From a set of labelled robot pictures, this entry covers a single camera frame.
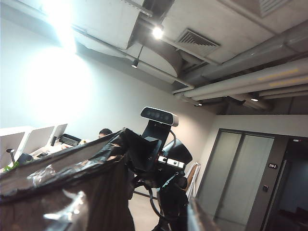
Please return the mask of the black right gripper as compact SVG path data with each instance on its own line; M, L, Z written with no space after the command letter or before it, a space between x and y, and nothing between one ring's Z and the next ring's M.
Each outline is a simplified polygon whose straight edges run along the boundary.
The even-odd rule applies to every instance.
M171 141L158 154L161 140L137 136L129 139L130 169L134 173L147 173L155 165L155 179L167 180L172 176L182 177L193 157L180 141Z

